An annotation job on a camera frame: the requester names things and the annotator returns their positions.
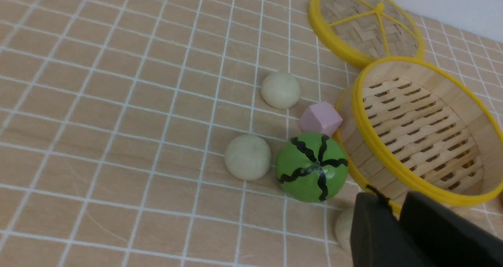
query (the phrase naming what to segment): pink cube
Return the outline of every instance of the pink cube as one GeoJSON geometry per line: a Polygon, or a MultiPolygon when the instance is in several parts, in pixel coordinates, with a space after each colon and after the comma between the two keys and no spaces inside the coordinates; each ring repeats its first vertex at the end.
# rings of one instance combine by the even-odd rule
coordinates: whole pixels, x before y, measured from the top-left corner
{"type": "Polygon", "coordinates": [[[341,115],[328,102],[313,104],[300,117],[300,129],[305,133],[322,133],[332,136],[343,122],[341,115]]]}

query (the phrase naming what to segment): bamboo steamer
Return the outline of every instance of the bamboo steamer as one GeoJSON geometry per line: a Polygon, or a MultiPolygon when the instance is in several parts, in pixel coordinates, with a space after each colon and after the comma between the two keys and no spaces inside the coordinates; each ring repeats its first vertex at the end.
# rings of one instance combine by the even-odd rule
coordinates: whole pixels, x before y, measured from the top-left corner
{"type": "Polygon", "coordinates": [[[462,83],[423,61],[388,57],[367,66],[339,99],[335,134],[350,174],[399,213],[416,190],[460,212],[503,189],[503,134],[462,83]]]}
{"type": "Polygon", "coordinates": [[[383,57],[424,57],[419,29],[392,0],[311,0],[307,17],[320,41],[356,68],[383,57]]]}

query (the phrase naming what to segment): slatted bottom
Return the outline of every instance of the slatted bottom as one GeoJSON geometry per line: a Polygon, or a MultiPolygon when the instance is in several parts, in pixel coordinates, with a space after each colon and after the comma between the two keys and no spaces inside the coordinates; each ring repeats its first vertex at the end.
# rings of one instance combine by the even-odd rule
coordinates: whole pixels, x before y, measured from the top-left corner
{"type": "Polygon", "coordinates": [[[398,77],[364,88],[363,97],[376,133],[406,167],[444,190],[478,194],[480,151],[466,125],[439,97],[398,77]]]}

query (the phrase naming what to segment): white grid line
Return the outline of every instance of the white grid line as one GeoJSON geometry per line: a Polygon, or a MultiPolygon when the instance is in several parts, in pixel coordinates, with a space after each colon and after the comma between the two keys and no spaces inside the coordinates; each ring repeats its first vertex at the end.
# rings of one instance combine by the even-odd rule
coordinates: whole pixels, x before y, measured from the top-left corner
{"type": "MultiPolygon", "coordinates": [[[[232,0],[233,6],[231,7],[231,12],[230,12],[230,18],[232,18],[232,14],[234,12],[234,4],[235,0],[232,0]]],[[[253,83],[253,93],[251,95],[251,110],[250,110],[250,124],[248,126],[248,131],[250,133],[253,132],[253,114],[255,113],[255,100],[257,99],[257,88],[258,88],[258,70],[259,70],[259,59],[260,59],[260,48],[261,48],[261,43],[262,43],[262,22],[263,22],[263,14],[264,14],[264,0],[261,0],[261,13],[260,13],[260,22],[259,22],[259,37],[257,40],[257,57],[255,61],[255,80],[253,83]]],[[[241,252],[241,237],[242,237],[242,226],[243,226],[243,213],[244,213],[244,204],[245,204],[245,198],[246,197],[246,181],[243,181],[243,186],[242,186],[242,195],[241,195],[241,205],[239,207],[239,227],[237,231],[237,245],[236,245],[236,250],[234,252],[234,264],[237,264],[239,262],[239,255],[241,252]]]]}
{"type": "MultiPolygon", "coordinates": [[[[461,36],[463,36],[463,41],[465,42],[465,45],[466,47],[468,48],[468,43],[467,41],[465,40],[465,37],[463,35],[463,33],[461,33],[461,36]]],[[[470,54],[470,58],[472,59],[473,61],[473,64],[475,64],[475,60],[473,59],[473,55],[471,52],[469,52],[470,54]]],[[[477,71],[477,74],[478,74],[478,77],[483,81],[482,79],[482,76],[480,75],[480,71],[478,70],[478,68],[475,68],[475,70],[477,71]]],[[[489,104],[491,105],[491,108],[489,109],[490,111],[495,111],[495,107],[494,107],[494,104],[492,104],[492,97],[489,97],[489,91],[487,91],[487,87],[485,86],[485,83],[482,82],[482,86],[484,86],[484,90],[485,90],[485,93],[486,93],[486,97],[488,98],[489,100],[489,104]]]]}
{"type": "MultiPolygon", "coordinates": [[[[292,0],[288,0],[288,73],[291,73],[291,61],[292,61],[292,0]]],[[[290,136],[290,109],[286,109],[286,139],[290,136]]],[[[285,202],[283,204],[283,266],[287,266],[288,261],[288,245],[287,245],[287,226],[286,226],[286,217],[287,217],[287,207],[288,207],[288,195],[285,194],[285,202]]]]}
{"type": "MultiPolygon", "coordinates": [[[[106,47],[107,50],[113,50],[113,51],[116,51],[116,52],[122,52],[122,53],[127,53],[127,52],[124,52],[123,50],[119,50],[119,49],[115,49],[115,48],[110,48],[110,47],[106,47]]],[[[191,48],[192,50],[197,50],[199,52],[203,52],[203,53],[207,53],[207,54],[212,54],[212,55],[218,55],[216,53],[212,53],[212,52],[208,52],[206,50],[202,50],[202,49],[198,49],[198,48],[191,48]]],[[[91,70],[91,68],[89,66],[82,66],[80,64],[77,64],[77,63],[72,63],[70,61],[63,61],[61,59],[54,59],[54,58],[48,58],[48,57],[45,57],[45,56],[41,56],[41,55],[36,55],[36,54],[32,54],[32,53],[28,53],[28,52],[24,52],[22,50],[16,50],[16,49],[12,49],[12,48],[9,48],[9,47],[6,47],[5,48],[6,51],[8,52],[14,52],[14,53],[17,53],[17,54],[22,54],[22,55],[25,55],[25,56],[29,56],[29,57],[34,57],[36,59],[41,59],[41,60],[45,60],[47,59],[49,62],[51,63],[60,63],[60,64],[64,64],[66,66],[73,66],[73,67],[76,67],[76,68],[81,68],[83,70],[91,70]]],[[[133,53],[127,53],[129,55],[132,55],[132,56],[135,56],[135,57],[138,57],[138,58],[141,58],[141,56],[138,56],[137,54],[133,54],[133,53]]],[[[249,65],[249,66],[254,66],[252,63],[248,62],[248,61],[242,61],[240,59],[236,59],[236,58],[233,58],[233,57],[223,57],[224,59],[228,59],[228,60],[231,60],[231,61],[236,61],[237,63],[240,63],[240,64],[246,64],[246,65],[249,65]]],[[[152,57],[148,57],[148,59],[150,61],[155,61],[157,63],[163,63],[163,64],[168,64],[170,66],[176,66],[176,67],[181,67],[180,65],[178,64],[175,64],[175,63],[171,63],[169,61],[162,61],[161,59],[156,59],[156,58],[152,58],[152,57]]],[[[331,68],[333,70],[340,70],[338,68],[334,68],[334,67],[330,67],[330,66],[325,66],[327,68],[331,68]]],[[[269,71],[276,71],[275,69],[273,68],[269,68],[267,66],[261,66],[261,68],[263,68],[264,70],[269,70],[269,71]]],[[[205,74],[205,75],[209,75],[209,76],[212,76],[212,77],[218,77],[216,74],[213,74],[213,73],[210,73],[210,72],[205,72],[204,70],[198,70],[198,69],[195,69],[195,68],[189,68],[187,67],[186,68],[187,70],[191,70],[193,72],[199,72],[201,74],[205,74]]],[[[117,77],[120,77],[120,78],[125,78],[125,79],[131,79],[131,80],[134,80],[134,77],[130,77],[128,75],[124,75],[124,74],[119,74],[119,73],[116,73],[116,72],[110,72],[108,70],[100,70],[100,69],[95,69],[94,70],[95,72],[100,72],[100,73],[103,73],[103,74],[109,74],[109,75],[114,75],[114,76],[117,76],[117,77]]],[[[301,77],[301,76],[298,76],[298,75],[295,75],[295,77],[299,78],[299,79],[304,79],[304,80],[308,80],[308,81],[311,81],[311,82],[317,82],[316,80],[314,79],[310,79],[310,78],[307,78],[307,77],[301,77]]],[[[247,83],[247,82],[244,82],[244,81],[240,81],[240,80],[235,80],[233,79],[233,77],[224,77],[226,79],[230,79],[234,82],[237,82],[239,84],[245,84],[245,85],[248,85],[248,86],[253,86],[253,84],[250,84],[250,83],[247,83]]],[[[163,87],[163,88],[173,88],[173,87],[169,87],[169,86],[166,86],[166,85],[162,85],[162,84],[157,84],[157,83],[154,83],[154,82],[149,82],[149,81],[145,81],[145,80],[142,80],[142,82],[147,82],[147,83],[151,83],[151,84],[156,84],[157,86],[159,87],[163,87]]],[[[335,84],[329,84],[329,83],[325,83],[325,82],[320,82],[321,84],[323,85],[329,85],[329,86],[333,86],[333,87],[336,87],[336,88],[340,88],[340,89],[343,89],[341,88],[340,86],[337,86],[335,84]]],[[[305,100],[309,100],[309,101],[316,101],[316,100],[312,100],[312,99],[309,99],[309,98],[303,98],[305,100]]]]}
{"type": "Polygon", "coordinates": [[[489,218],[489,213],[487,213],[487,207],[485,206],[485,203],[483,203],[482,205],[483,205],[483,208],[484,208],[485,217],[487,219],[487,222],[489,223],[489,226],[491,227],[492,233],[495,236],[498,236],[498,232],[494,228],[494,225],[492,224],[491,219],[489,218]]]}
{"type": "MultiPolygon", "coordinates": [[[[123,4],[123,7],[126,7],[126,5],[128,4],[128,2],[129,2],[129,0],[125,0],[124,4],[123,4]]],[[[85,5],[85,4],[86,4],[86,1],[83,0],[81,2],[81,5],[85,5]]],[[[115,18],[114,26],[117,26],[117,24],[119,23],[119,20],[122,17],[123,13],[124,13],[124,10],[121,9],[121,11],[119,11],[119,14],[115,18]]],[[[93,62],[93,66],[92,66],[91,70],[89,71],[88,75],[86,76],[86,79],[83,82],[81,91],[79,93],[80,95],[86,89],[87,84],[89,83],[91,77],[93,76],[94,69],[97,68],[98,63],[101,61],[101,58],[102,58],[103,54],[105,53],[106,46],[108,46],[108,42],[112,38],[112,34],[113,34],[114,31],[115,31],[114,27],[112,27],[110,29],[110,31],[108,31],[108,34],[107,34],[106,39],[105,39],[105,42],[103,43],[103,46],[100,48],[99,53],[98,53],[97,57],[95,58],[95,60],[93,62]]],[[[103,163],[104,163],[104,161],[106,159],[108,151],[112,147],[112,143],[113,143],[113,141],[115,139],[115,134],[114,133],[116,133],[118,131],[118,127],[119,127],[119,125],[121,123],[121,120],[122,120],[122,117],[124,115],[124,111],[125,111],[126,105],[129,103],[129,99],[131,98],[131,94],[133,92],[134,86],[135,86],[135,82],[133,81],[133,85],[131,85],[128,97],[126,98],[126,102],[125,102],[125,104],[124,104],[124,106],[122,108],[122,111],[121,111],[121,113],[119,115],[119,118],[118,118],[117,122],[115,123],[114,132],[109,137],[108,142],[106,144],[106,148],[105,148],[105,150],[104,150],[104,152],[102,154],[102,157],[100,159],[100,162],[98,163],[98,165],[96,167],[96,170],[94,172],[93,178],[92,178],[90,186],[88,188],[88,192],[86,194],[86,200],[83,202],[81,210],[79,211],[79,215],[77,216],[77,220],[75,221],[75,224],[74,224],[74,226],[72,228],[72,232],[70,233],[70,240],[69,240],[68,244],[66,244],[65,250],[63,251],[63,254],[61,255],[61,260],[59,261],[59,267],[63,267],[63,265],[66,262],[66,257],[68,256],[68,253],[70,252],[70,247],[72,246],[72,241],[74,240],[74,238],[75,238],[75,236],[77,234],[77,231],[79,230],[79,226],[80,226],[81,221],[82,221],[82,219],[84,217],[84,214],[86,213],[86,209],[87,209],[87,206],[88,206],[88,203],[89,203],[88,200],[91,198],[91,195],[93,194],[93,191],[94,191],[95,185],[97,183],[97,179],[98,179],[99,173],[101,172],[101,168],[103,166],[103,163]]],[[[70,108],[70,111],[68,111],[68,115],[65,117],[65,121],[61,125],[61,132],[64,131],[64,129],[66,127],[66,123],[68,123],[68,120],[70,120],[70,117],[72,116],[72,113],[73,113],[75,107],[79,103],[79,100],[81,98],[80,95],[77,96],[77,98],[74,101],[74,104],[70,108]]]]}
{"type": "MultiPolygon", "coordinates": [[[[19,4],[19,5],[30,6],[29,4],[27,4],[27,3],[25,3],[25,2],[20,2],[19,0],[6,0],[6,1],[8,1],[8,2],[15,2],[15,3],[19,4]]],[[[103,6],[105,6],[105,7],[111,7],[111,8],[114,8],[114,9],[118,9],[118,7],[117,7],[117,6],[110,5],[110,4],[107,4],[107,3],[105,3],[105,2],[99,2],[99,1],[97,1],[97,0],[89,0],[88,2],[93,2],[93,3],[95,3],[95,4],[103,5],[103,6]]],[[[176,6],[176,7],[180,7],[181,9],[186,9],[186,10],[188,10],[188,11],[193,11],[193,12],[195,12],[193,9],[188,9],[188,8],[186,8],[186,7],[182,7],[182,6],[179,6],[179,5],[176,5],[176,4],[172,4],[172,3],[170,3],[170,5],[173,5],[173,6],[176,6]]],[[[69,16],[69,15],[70,15],[70,14],[65,13],[65,12],[63,12],[63,11],[56,11],[55,9],[49,9],[49,8],[47,8],[47,7],[40,7],[40,6],[37,6],[36,8],[37,8],[37,9],[44,10],[44,11],[50,11],[50,12],[53,12],[53,13],[56,13],[56,14],[60,14],[60,15],[65,15],[65,16],[69,16]]],[[[152,18],[152,19],[157,19],[157,17],[155,17],[155,16],[153,16],[153,15],[150,15],[150,14],[145,14],[145,13],[142,13],[142,12],[140,12],[140,11],[135,11],[135,10],[133,10],[133,9],[124,9],[124,11],[127,11],[128,13],[132,13],[132,14],[142,15],[142,16],[145,16],[145,17],[148,17],[148,18],[152,18]]],[[[249,28],[249,29],[252,29],[252,30],[255,30],[255,31],[259,31],[259,29],[255,28],[255,27],[251,27],[251,26],[245,25],[245,24],[243,24],[243,23],[240,23],[240,22],[237,22],[237,21],[233,21],[231,18],[230,18],[229,20],[226,20],[226,19],[224,19],[224,18],[221,18],[221,17],[215,16],[215,15],[212,15],[212,14],[207,14],[207,13],[205,13],[205,12],[203,12],[203,11],[200,11],[200,13],[201,13],[201,14],[203,14],[203,15],[205,15],[205,16],[209,16],[209,17],[212,17],[212,18],[216,18],[216,19],[219,19],[219,20],[226,21],[226,22],[230,22],[230,23],[234,23],[234,24],[237,24],[237,25],[241,25],[241,26],[244,26],[244,27],[246,27],[246,28],[249,28]]],[[[269,17],[269,16],[267,16],[267,15],[263,15],[263,17],[265,17],[265,18],[270,18],[270,19],[273,19],[273,20],[277,20],[277,21],[280,21],[280,22],[285,23],[285,24],[287,24],[287,23],[288,23],[288,22],[285,22],[285,21],[279,20],[279,19],[277,19],[277,18],[269,17]]],[[[101,21],[93,20],[93,19],[91,19],[91,18],[79,18],[79,19],[81,19],[81,20],[85,20],[85,21],[89,21],[89,22],[92,22],[92,23],[97,23],[97,24],[100,24],[100,25],[105,25],[105,26],[107,26],[107,27],[112,27],[112,25],[110,25],[110,24],[108,24],[108,23],[106,23],[106,22],[101,22],[101,21]]],[[[166,19],[163,19],[163,18],[161,18],[161,21],[162,21],[162,22],[166,22],[166,23],[176,24],[176,25],[178,25],[178,26],[183,26],[183,27],[187,27],[187,28],[191,28],[191,29],[192,29],[192,27],[190,27],[190,26],[188,26],[188,25],[185,25],[185,24],[182,24],[182,23],[178,23],[178,22],[169,21],[169,20],[166,20],[166,19]]],[[[307,27],[304,27],[304,26],[301,26],[301,25],[296,25],[295,23],[292,23],[292,25],[293,25],[293,26],[295,26],[295,27],[299,27],[299,28],[305,29],[305,30],[310,30],[310,29],[308,29],[307,27]]],[[[142,32],[139,32],[139,31],[134,31],[134,30],[129,30],[129,29],[125,29],[125,30],[131,31],[131,32],[136,33],[136,34],[138,34],[138,35],[147,36],[147,34],[142,33],[142,32]]],[[[205,30],[201,30],[201,31],[202,31],[202,32],[205,32],[205,33],[214,34],[214,33],[212,33],[212,32],[205,31],[205,30]]],[[[278,36],[278,37],[281,37],[281,38],[284,38],[284,39],[288,39],[287,37],[281,36],[281,35],[279,35],[279,34],[271,33],[271,32],[265,31],[265,30],[263,30],[262,32],[265,32],[265,33],[268,33],[268,34],[273,34],[273,35],[275,35],[275,36],[278,36]]],[[[224,36],[221,36],[220,34],[214,34],[214,35],[216,35],[216,36],[218,36],[218,37],[224,37],[224,36]]],[[[307,42],[298,41],[298,40],[295,40],[295,39],[292,39],[292,41],[297,42],[297,43],[302,43],[302,44],[308,45],[309,47],[316,47],[315,45],[312,45],[312,44],[307,43],[307,42]]]]}
{"type": "MultiPolygon", "coordinates": [[[[200,0],[199,1],[198,11],[196,13],[196,19],[194,20],[194,22],[195,22],[194,24],[197,23],[197,20],[199,18],[199,14],[201,12],[201,6],[202,6],[202,4],[203,4],[203,0],[200,0]]],[[[232,18],[232,10],[233,10],[233,7],[231,7],[231,10],[230,10],[230,13],[229,13],[229,20],[232,18]]],[[[196,28],[194,26],[194,29],[192,30],[192,34],[191,34],[190,44],[192,43],[192,38],[194,37],[195,30],[196,30],[196,28]]],[[[229,32],[230,32],[230,24],[228,24],[228,27],[227,27],[227,38],[229,36],[229,32]]],[[[224,43],[222,57],[225,57],[225,54],[227,52],[227,48],[228,48],[228,39],[227,38],[226,38],[225,43],[224,43]]],[[[189,51],[187,50],[187,53],[185,54],[184,65],[185,65],[185,63],[187,61],[187,57],[188,56],[189,56],[189,51]]],[[[220,90],[220,81],[221,81],[221,78],[222,78],[223,66],[224,66],[224,59],[222,58],[221,64],[220,64],[220,70],[219,70],[219,76],[218,76],[218,81],[217,81],[216,92],[215,92],[215,101],[213,102],[213,109],[212,109],[212,113],[211,113],[210,124],[209,124],[209,127],[208,127],[208,136],[206,137],[205,152],[203,153],[203,161],[201,163],[201,169],[200,169],[200,172],[199,172],[199,178],[198,178],[198,183],[197,183],[197,188],[196,188],[196,195],[194,197],[194,205],[192,207],[192,213],[191,213],[191,216],[190,216],[189,227],[187,228],[187,235],[185,236],[185,243],[184,243],[183,255],[182,255],[182,260],[181,260],[181,263],[180,263],[180,267],[184,267],[185,266],[185,258],[187,257],[187,253],[189,251],[189,243],[190,243],[190,238],[191,238],[191,233],[192,233],[192,227],[194,226],[194,215],[196,215],[197,204],[198,204],[198,199],[199,199],[199,192],[201,191],[201,182],[203,181],[204,165],[206,163],[206,156],[208,156],[208,149],[209,149],[209,143],[210,143],[211,132],[212,132],[211,130],[212,130],[212,126],[213,126],[213,121],[214,121],[214,117],[215,117],[215,109],[216,109],[216,104],[217,104],[216,99],[218,99],[218,94],[219,94],[219,90],[220,90]]]]}
{"type": "MultiPolygon", "coordinates": [[[[66,32],[68,32],[68,30],[70,29],[73,21],[72,20],[75,20],[75,18],[77,17],[77,14],[82,10],[82,8],[84,7],[85,5],[85,1],[82,1],[80,4],[79,4],[79,7],[77,8],[77,11],[75,12],[75,17],[72,17],[72,19],[67,23],[66,27],[65,27],[65,31],[63,32],[63,34],[66,34],[66,32]]],[[[54,55],[54,52],[56,51],[56,48],[57,46],[59,45],[59,43],[61,43],[61,39],[58,39],[58,42],[56,43],[56,45],[54,45],[54,47],[52,48],[50,54],[48,55],[48,57],[52,57],[52,55],[54,55]]],[[[9,115],[7,116],[7,118],[5,119],[3,125],[2,125],[2,129],[0,129],[0,135],[4,132],[4,129],[7,128],[8,124],[10,123],[12,117],[14,116],[14,114],[19,110],[20,106],[22,105],[22,103],[24,102],[24,99],[27,97],[28,95],[28,92],[29,92],[29,89],[30,87],[33,87],[33,83],[35,83],[41,73],[43,72],[45,66],[47,65],[47,61],[44,61],[44,63],[40,66],[39,70],[37,71],[37,73],[35,74],[35,77],[33,77],[33,80],[30,84],[30,86],[25,90],[25,92],[23,93],[22,97],[18,100],[18,103],[16,104],[16,107],[14,109],[14,111],[12,113],[9,113],[9,115]]],[[[72,104],[72,107],[74,108],[76,105],[77,105],[77,99],[74,100],[74,103],[72,104]]],[[[65,119],[66,118],[70,118],[70,115],[71,115],[71,111],[68,111],[68,114],[66,115],[65,119]]],[[[37,184],[37,181],[40,177],[40,174],[42,173],[43,171],[43,168],[45,167],[45,164],[47,163],[47,160],[50,156],[50,152],[52,152],[52,149],[54,149],[54,145],[56,144],[56,141],[58,140],[58,138],[61,136],[62,132],[64,130],[64,125],[62,124],[59,129],[58,129],[58,132],[56,134],[56,137],[54,138],[54,141],[51,142],[50,146],[49,146],[49,149],[48,151],[45,152],[45,156],[38,168],[38,170],[36,171],[35,175],[34,175],[34,178],[30,184],[30,189],[32,190],[33,188],[35,188],[36,184],[37,184]]],[[[7,226],[7,230],[8,231],[12,231],[14,229],[14,226],[18,220],[18,218],[20,217],[20,214],[21,212],[23,211],[25,205],[27,204],[28,202],[28,199],[31,195],[31,191],[28,191],[25,193],[25,196],[23,197],[23,199],[21,200],[18,208],[16,209],[16,212],[14,213],[13,217],[11,218],[8,226],[7,226]]],[[[9,238],[8,236],[4,236],[2,237],[2,240],[0,241],[0,252],[2,252],[2,249],[3,247],[5,246],[5,243],[7,241],[7,238],[9,238]]]]}
{"type": "MultiPolygon", "coordinates": [[[[0,234],[2,234],[4,236],[16,236],[16,237],[23,237],[23,238],[29,238],[29,239],[60,242],[60,243],[65,243],[65,244],[71,243],[73,245],[97,247],[99,249],[109,249],[109,250],[122,251],[122,252],[126,251],[126,249],[124,247],[111,246],[111,245],[92,243],[92,242],[86,242],[86,241],[72,241],[72,242],[70,242],[69,240],[66,240],[66,239],[49,237],[49,236],[34,235],[34,234],[27,234],[27,233],[8,232],[8,231],[0,230],[0,234]]],[[[145,254],[145,255],[149,255],[149,256],[158,256],[158,257],[162,257],[162,258],[172,258],[172,259],[180,259],[181,258],[180,256],[176,256],[174,254],[146,251],[146,250],[141,250],[141,249],[132,249],[131,251],[134,253],[138,253],[138,254],[145,254]]],[[[222,261],[216,261],[216,260],[203,260],[200,258],[187,258],[187,261],[201,262],[201,263],[207,263],[207,264],[218,264],[220,266],[236,266],[236,265],[233,265],[229,262],[222,262],[222,261]]],[[[237,265],[237,267],[250,267],[250,265],[237,265]]]]}
{"type": "Polygon", "coordinates": [[[30,18],[31,14],[33,13],[33,11],[36,9],[36,7],[38,6],[38,4],[41,2],[42,0],[35,0],[32,4],[26,4],[29,6],[29,9],[25,12],[25,14],[23,15],[23,17],[18,21],[18,23],[16,24],[16,26],[11,30],[11,32],[9,32],[9,34],[7,34],[7,37],[5,37],[5,39],[1,42],[0,44],[0,52],[2,51],[2,49],[7,46],[12,38],[18,33],[18,30],[19,30],[19,27],[21,27],[22,25],[25,24],[25,22],[28,20],[28,18],[30,18]]]}
{"type": "MultiPolygon", "coordinates": [[[[152,34],[151,34],[151,38],[149,39],[149,44],[147,46],[147,50],[145,50],[145,57],[144,57],[144,59],[142,59],[142,63],[140,64],[139,70],[137,72],[137,77],[140,76],[140,73],[141,73],[140,68],[142,68],[142,65],[145,63],[146,56],[149,53],[149,49],[150,49],[150,46],[152,45],[154,35],[157,32],[157,28],[158,28],[160,19],[162,18],[162,14],[164,13],[165,6],[168,3],[168,1],[169,0],[164,0],[164,2],[162,3],[162,8],[161,8],[159,17],[158,17],[158,19],[156,21],[155,27],[153,28],[153,31],[152,31],[152,34]]],[[[187,48],[187,50],[185,52],[186,52],[186,55],[185,55],[185,59],[186,59],[187,54],[189,53],[189,48],[187,48]]],[[[177,89],[180,87],[181,78],[182,78],[182,74],[180,74],[180,77],[178,77],[178,86],[177,86],[177,89]]],[[[175,103],[175,100],[176,100],[176,93],[177,92],[175,90],[175,93],[174,93],[174,95],[172,97],[172,101],[171,101],[171,109],[170,109],[170,111],[169,111],[169,113],[167,115],[166,122],[164,124],[164,129],[162,130],[162,136],[161,136],[160,140],[165,140],[167,128],[169,126],[169,121],[171,119],[171,113],[173,111],[174,103],[175,103]]],[[[147,180],[147,183],[146,183],[144,191],[143,191],[143,196],[142,196],[142,200],[141,200],[141,204],[140,204],[140,209],[138,211],[138,214],[136,215],[136,220],[135,220],[135,223],[133,225],[133,229],[131,230],[131,235],[129,237],[129,242],[128,242],[128,246],[127,246],[127,251],[126,251],[126,253],[124,255],[124,259],[122,261],[122,266],[123,267],[127,266],[128,260],[129,260],[129,256],[131,254],[131,250],[133,249],[133,243],[134,243],[134,240],[136,238],[136,234],[138,232],[138,227],[140,226],[140,221],[141,221],[141,217],[143,215],[143,211],[144,211],[144,208],[145,208],[145,203],[146,203],[147,198],[149,196],[149,190],[150,190],[150,187],[151,187],[152,179],[153,179],[153,177],[155,175],[154,172],[156,170],[156,167],[157,167],[157,164],[158,164],[158,161],[159,161],[160,153],[162,151],[162,146],[163,146],[163,144],[162,144],[162,142],[160,142],[159,146],[158,146],[158,149],[157,149],[157,152],[156,152],[156,157],[155,157],[155,159],[153,161],[153,164],[152,164],[151,172],[149,172],[149,179],[147,180]]]]}
{"type": "MultiPolygon", "coordinates": [[[[487,58],[486,58],[486,59],[488,59],[488,60],[489,60],[489,63],[491,64],[492,72],[497,73],[497,72],[496,72],[496,68],[494,68],[494,64],[492,63],[492,62],[493,62],[493,60],[489,57],[489,52],[487,51],[487,49],[489,49],[489,48],[488,48],[488,47],[486,47],[486,46],[484,46],[484,45],[482,45],[482,48],[484,49],[485,55],[487,56],[487,58]]],[[[499,79],[499,75],[496,75],[496,76],[497,76],[498,81],[499,81],[499,86],[500,86],[500,87],[503,87],[503,83],[502,83],[502,82],[501,82],[501,80],[499,79]]]]}

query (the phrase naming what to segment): green ball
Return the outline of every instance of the green ball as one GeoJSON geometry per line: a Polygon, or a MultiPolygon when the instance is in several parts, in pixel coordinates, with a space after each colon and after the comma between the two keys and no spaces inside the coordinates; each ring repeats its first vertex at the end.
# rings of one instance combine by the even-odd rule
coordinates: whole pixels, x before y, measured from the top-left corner
{"type": "Polygon", "coordinates": [[[291,197],[305,202],[325,201],[344,185],[347,156],[329,136],[303,133],[280,150],[275,170],[283,190],[291,197]]]}

